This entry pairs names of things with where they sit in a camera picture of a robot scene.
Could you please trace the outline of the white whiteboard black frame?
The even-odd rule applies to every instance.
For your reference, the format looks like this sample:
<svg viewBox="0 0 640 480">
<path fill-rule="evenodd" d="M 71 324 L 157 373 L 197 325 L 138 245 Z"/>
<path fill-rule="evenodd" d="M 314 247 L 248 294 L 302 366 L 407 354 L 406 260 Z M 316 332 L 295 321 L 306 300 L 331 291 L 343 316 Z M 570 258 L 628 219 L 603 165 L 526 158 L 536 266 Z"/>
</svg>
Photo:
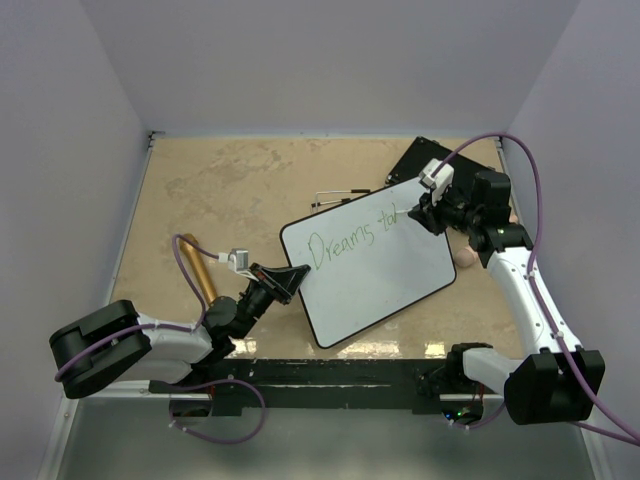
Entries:
<svg viewBox="0 0 640 480">
<path fill-rule="evenodd" d="M 411 179 L 282 227 L 292 266 L 311 267 L 300 297 L 316 344 L 327 349 L 456 279 L 449 241 L 396 210 L 417 205 Z"/>
</svg>

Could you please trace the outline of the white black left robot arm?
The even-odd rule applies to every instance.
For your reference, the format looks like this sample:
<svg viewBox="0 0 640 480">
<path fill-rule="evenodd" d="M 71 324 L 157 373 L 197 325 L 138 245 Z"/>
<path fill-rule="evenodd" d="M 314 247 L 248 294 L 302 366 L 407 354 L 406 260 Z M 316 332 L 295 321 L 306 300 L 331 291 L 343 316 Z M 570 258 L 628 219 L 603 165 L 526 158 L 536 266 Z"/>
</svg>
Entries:
<svg viewBox="0 0 640 480">
<path fill-rule="evenodd" d="M 129 300 L 113 302 L 53 333 L 55 380 L 69 399 L 93 395 L 115 382 L 155 381 L 200 390 L 207 369 L 235 350 L 273 302 L 287 305 L 311 267 L 249 267 L 240 297 L 220 296 L 194 324 L 160 321 Z"/>
</svg>

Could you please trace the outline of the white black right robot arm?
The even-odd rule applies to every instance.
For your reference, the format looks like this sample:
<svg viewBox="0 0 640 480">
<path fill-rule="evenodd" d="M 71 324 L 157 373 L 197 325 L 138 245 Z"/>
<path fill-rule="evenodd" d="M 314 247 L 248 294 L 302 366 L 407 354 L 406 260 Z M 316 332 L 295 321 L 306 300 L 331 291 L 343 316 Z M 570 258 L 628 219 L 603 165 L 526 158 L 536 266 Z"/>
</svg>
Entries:
<svg viewBox="0 0 640 480">
<path fill-rule="evenodd" d="M 447 356 L 448 386 L 459 393 L 478 383 L 488 387 L 518 425 L 587 419 L 594 403 L 584 390 L 598 391 L 605 362 L 599 351 L 582 346 L 539 278 L 531 238 L 511 218 L 509 177 L 479 171 L 468 191 L 454 187 L 453 179 L 450 166 L 425 167 L 419 180 L 426 191 L 408 215 L 435 235 L 448 228 L 468 235 L 503 291 L 525 356 L 511 360 L 485 343 L 456 344 Z"/>
</svg>

